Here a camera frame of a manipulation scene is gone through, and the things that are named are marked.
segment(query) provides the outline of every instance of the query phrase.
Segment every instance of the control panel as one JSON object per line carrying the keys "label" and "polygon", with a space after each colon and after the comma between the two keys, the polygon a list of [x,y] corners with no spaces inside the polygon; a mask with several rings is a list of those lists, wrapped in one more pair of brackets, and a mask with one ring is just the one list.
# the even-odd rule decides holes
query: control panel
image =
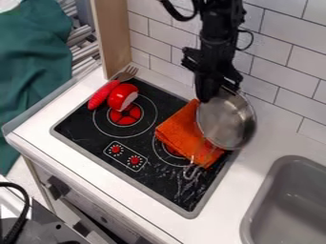
{"label": "control panel", "polygon": [[148,162],[145,156],[135,152],[118,141],[110,143],[103,153],[134,172],[139,172]]}

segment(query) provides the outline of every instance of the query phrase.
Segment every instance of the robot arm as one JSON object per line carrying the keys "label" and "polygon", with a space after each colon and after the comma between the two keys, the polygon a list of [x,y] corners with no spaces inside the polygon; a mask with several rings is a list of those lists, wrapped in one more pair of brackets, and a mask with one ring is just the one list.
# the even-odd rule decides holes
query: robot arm
{"label": "robot arm", "polygon": [[242,31],[254,36],[248,30],[239,30],[246,11],[242,0],[192,0],[194,13],[180,14],[169,0],[159,0],[168,13],[178,21],[189,21],[200,14],[203,29],[200,32],[200,50],[184,48],[182,65],[195,74],[195,91],[201,102],[209,102],[226,87],[236,92],[242,75],[233,65],[238,34]]}

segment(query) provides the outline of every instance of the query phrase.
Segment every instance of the white countertop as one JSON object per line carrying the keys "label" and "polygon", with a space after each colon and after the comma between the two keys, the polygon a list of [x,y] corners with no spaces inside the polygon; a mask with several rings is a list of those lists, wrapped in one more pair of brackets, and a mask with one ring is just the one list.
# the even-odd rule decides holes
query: white countertop
{"label": "white countertop", "polygon": [[[185,98],[194,98],[192,88],[139,68],[139,78]],[[102,69],[97,69],[6,138],[16,148],[90,191],[96,201],[110,206],[157,242],[240,244],[241,219],[279,157],[296,154],[326,166],[326,145],[293,130],[301,122],[299,116],[249,97],[258,118],[255,138],[235,160],[200,215],[186,219],[50,135],[50,128],[58,120],[105,82]]]}

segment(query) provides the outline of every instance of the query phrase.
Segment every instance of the wooden panel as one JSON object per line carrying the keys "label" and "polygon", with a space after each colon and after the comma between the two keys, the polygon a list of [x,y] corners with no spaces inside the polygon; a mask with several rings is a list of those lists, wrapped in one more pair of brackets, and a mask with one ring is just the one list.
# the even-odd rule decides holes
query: wooden panel
{"label": "wooden panel", "polygon": [[92,0],[103,70],[112,77],[132,61],[127,0]]}

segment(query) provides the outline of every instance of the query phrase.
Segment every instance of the green cloth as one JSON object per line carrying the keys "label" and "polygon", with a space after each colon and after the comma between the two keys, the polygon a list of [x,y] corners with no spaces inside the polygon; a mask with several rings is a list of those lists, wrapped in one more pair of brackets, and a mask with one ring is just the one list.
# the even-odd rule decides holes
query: green cloth
{"label": "green cloth", "polygon": [[[0,126],[71,78],[71,19],[55,0],[25,0],[0,14]],[[19,153],[0,133],[0,173]]]}

